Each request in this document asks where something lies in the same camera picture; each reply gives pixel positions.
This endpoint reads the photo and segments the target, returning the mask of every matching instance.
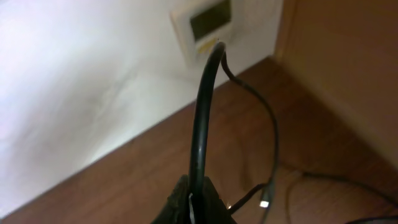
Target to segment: wire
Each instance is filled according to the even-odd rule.
[[[293,188],[297,186],[297,184],[303,180],[302,178],[311,178],[311,179],[323,179],[323,180],[332,180],[336,182],[341,182],[344,184],[350,184],[354,185],[357,187],[360,187],[368,192],[371,192],[374,195],[377,195],[378,197],[384,199],[386,202],[390,203],[393,205],[395,208],[398,208],[398,201],[396,201],[394,198],[391,196],[386,195],[385,193],[381,192],[378,189],[375,189],[374,187],[371,187],[369,185],[366,185],[361,182],[357,182],[354,180],[347,179],[346,177],[338,176],[338,175],[330,175],[330,174],[319,174],[319,173],[314,173],[314,172],[307,172],[304,170],[300,170],[298,168],[292,167],[290,165],[285,165],[283,164],[288,169],[298,171],[302,173],[301,179],[297,179],[295,182],[289,185],[289,187],[286,189],[286,200],[285,200],[285,211],[286,211],[286,219],[288,224],[292,224],[292,219],[290,217],[290,195],[293,191]],[[362,218],[358,220],[354,220],[351,222],[348,222],[347,224],[359,224],[359,223],[365,223],[365,222],[372,222],[372,221],[382,221],[382,220],[398,220],[398,216],[387,216],[387,217],[374,217],[374,218]]]
[[[267,184],[264,184],[263,193],[262,193],[262,200],[266,200],[266,201],[269,202],[269,205],[265,209],[264,216],[263,216],[263,218],[261,220],[261,223],[265,223],[266,219],[267,219],[267,216],[268,216],[268,213],[269,213],[269,210],[271,209],[272,201],[274,200],[274,196],[275,196],[275,191],[274,191],[274,188],[275,188],[275,175],[276,175],[276,172],[277,172],[277,169],[278,169],[278,165],[279,165],[279,129],[278,129],[278,122],[277,122],[275,113],[273,112],[270,104],[260,95],[260,93],[258,93],[253,87],[251,87],[250,85],[248,85],[244,81],[242,81],[242,80],[240,80],[240,79],[238,79],[238,78],[236,78],[234,76],[234,74],[231,72],[231,70],[228,67],[226,54],[224,54],[223,57],[221,58],[221,66],[223,67],[223,70],[226,73],[226,75],[228,76],[228,78],[233,83],[243,87],[245,90],[247,90],[248,92],[253,94],[264,105],[264,107],[266,108],[267,112],[269,113],[269,116],[270,116],[271,121],[272,121],[272,126],[273,126],[273,129],[274,129],[274,163],[272,165],[272,170],[271,170],[271,174],[270,174],[269,180],[268,180]],[[235,205],[233,205],[231,207],[231,208],[233,208],[233,207],[236,208],[232,212],[235,212],[237,209],[242,207],[252,197],[252,195],[250,197],[248,196],[250,193],[252,193],[252,190],[247,195],[245,195],[241,200],[239,200]]]

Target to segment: black curved tube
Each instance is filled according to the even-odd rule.
[[[213,97],[214,82],[218,66],[224,54],[225,44],[222,42],[217,43],[207,60],[200,80],[195,108],[195,119],[193,120],[188,182],[189,191],[192,193],[194,199],[199,199],[202,195],[203,180],[205,178],[206,146],[211,99]]]

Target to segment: wooden floor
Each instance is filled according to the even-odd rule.
[[[358,139],[271,60],[239,76],[270,102],[280,125],[283,163],[339,174],[398,197],[394,169]],[[150,223],[182,174],[188,158],[194,105],[112,152],[25,207],[10,214],[13,223]],[[235,203],[269,176],[271,122],[253,96],[233,83],[214,94],[206,174],[221,199]],[[286,188],[298,173],[281,167],[277,196],[267,223],[287,223]],[[254,197],[234,214],[238,223],[258,223],[262,209]],[[361,217],[396,214],[380,198],[351,185],[303,180],[290,197],[293,224],[344,223]]]

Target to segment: thermostat screen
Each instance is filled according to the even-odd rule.
[[[195,41],[217,30],[231,21],[231,2],[222,1],[191,18],[191,27]]]

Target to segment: wall-mounted thermostat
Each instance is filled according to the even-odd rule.
[[[217,41],[228,43],[243,21],[243,0],[194,0],[171,13],[189,64],[207,58]]]

